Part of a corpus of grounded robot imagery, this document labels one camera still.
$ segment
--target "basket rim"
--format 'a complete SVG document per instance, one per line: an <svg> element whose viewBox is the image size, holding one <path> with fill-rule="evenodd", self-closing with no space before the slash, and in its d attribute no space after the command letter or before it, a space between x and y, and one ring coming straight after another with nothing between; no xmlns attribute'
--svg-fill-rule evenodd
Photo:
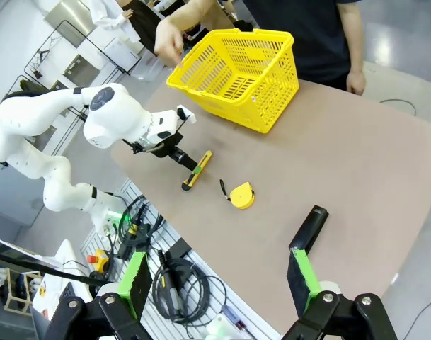
<svg viewBox="0 0 431 340"><path fill-rule="evenodd" d="M182 63L185 62L185 60L187 58L190 58L193 54L195 54L198 49L201 47L201 44L204 42L204 40L208 39L209 37L213 36L213 35L219 35L219 34L239 34L239 33L247 33L247 32L242 32L240 31L238 28L230 28L227 30L212 30L210 31L208 34L206 34L206 36L201 39L201 41L199 41L194 47L193 49L191 49L191 51L183 58ZM253 29L253 34L266 34L266 35L278 35L280 37L283 36L287 36L287 39L284 41L283 43L283 47L280 49L280 51L273 57L272 61L269 63L269 65L264 69L264 71L261 73L261 75L248 87L248 89L238 98L236 99L227 99L227 98L223 98L223 100L225 102L229 102L231 104L236 104L236 103L240 103L243 102L245 97L252 92L255 87L257 87L257 84L262 81L265 76L268 74L268 72L270 71L270 69L272 69L272 67L274 67L276 65L276 63L278 62L278 60L281 58L281 56L283 56L283 54L285 53L285 50L287 48L291 48L294 44L294 37L292 36L291 33L289 32L283 32L280 30L263 30L263 29L259 29L259 28L255 28ZM173 88L173 89L178 89L181 91L186 91L189 94L195 95L195 96L204 96L204 97L208 97L208 98L213 98L213 99L221 99L221 96L217 96L211 93L207 93L205 90L204 91L198 91L198 90L193 90L193 89L189 89L187 85L176 85L176 84L172 84L172 81L174 80L175 77L177 77L177 73L181 70L181 68L179 66L177 66L173 72L170 74L170 76L167 78L166 80L166 84Z"/></svg>

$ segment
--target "person's hand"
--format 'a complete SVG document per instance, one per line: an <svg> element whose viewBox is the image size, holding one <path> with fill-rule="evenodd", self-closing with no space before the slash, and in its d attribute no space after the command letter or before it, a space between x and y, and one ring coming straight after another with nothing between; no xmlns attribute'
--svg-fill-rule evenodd
<svg viewBox="0 0 431 340"><path fill-rule="evenodd" d="M364 89L366 88L366 79L363 71L354 72L350 71L347 76L347 92L362 96Z"/></svg>
<svg viewBox="0 0 431 340"><path fill-rule="evenodd" d="M126 19L130 18L133 16L133 9L127 9L126 11L123 11L122 16Z"/></svg>
<svg viewBox="0 0 431 340"><path fill-rule="evenodd" d="M163 19L156 30L156 45L154 52L162 58L169 66L180 65L182 60L181 53L184 46L182 33L179 28L170 22L169 19Z"/></svg>

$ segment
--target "brown tabletop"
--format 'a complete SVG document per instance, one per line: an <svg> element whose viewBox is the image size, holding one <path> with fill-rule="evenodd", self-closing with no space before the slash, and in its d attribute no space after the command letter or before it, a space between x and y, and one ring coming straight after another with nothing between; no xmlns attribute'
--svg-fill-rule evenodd
<svg viewBox="0 0 431 340"><path fill-rule="evenodd" d="M169 158L112 156L188 244L276 330L297 315L286 280L287 247L313 205L330 216L309 254L319 280L345 296L382 295L399 271L431 205L431 125L373 101L301 81L301 89L267 134L204 112L163 84L151 111L183 104L197 116L179 147L195 160L214 156L196 186ZM226 189L250 181L247 210Z"/></svg>

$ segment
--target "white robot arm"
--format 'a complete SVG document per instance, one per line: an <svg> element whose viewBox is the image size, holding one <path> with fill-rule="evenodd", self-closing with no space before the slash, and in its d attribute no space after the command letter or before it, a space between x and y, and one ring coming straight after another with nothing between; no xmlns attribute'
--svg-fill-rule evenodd
<svg viewBox="0 0 431 340"><path fill-rule="evenodd" d="M120 84L13 97L0 104L0 162L8 162L30 179L43 177L43 198L48 209L78 208L88 212L97 232L104 235L125 209L122 200L87 183L71 185L69 160L43 154L24 138L40 135L63 110L74 105L89 106L84 135L100 148L124 139L144 151L153 149L176 133L178 115L174 110L160 113L144 110ZM183 112L185 119L195 122L190 111Z"/></svg>

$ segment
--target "person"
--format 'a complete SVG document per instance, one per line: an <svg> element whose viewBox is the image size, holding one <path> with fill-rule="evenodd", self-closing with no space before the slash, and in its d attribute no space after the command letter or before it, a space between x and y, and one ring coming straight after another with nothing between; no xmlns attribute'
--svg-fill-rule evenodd
<svg viewBox="0 0 431 340"><path fill-rule="evenodd" d="M259 26L290 32L300 79L362 95L360 0L243 0ZM180 32L201 21L217 0L190 0L157 27L155 52L180 63Z"/></svg>
<svg viewBox="0 0 431 340"><path fill-rule="evenodd" d="M154 53L161 17L140 0L90 0L89 11L94 25L106 30L121 29L130 41L141 41Z"/></svg>

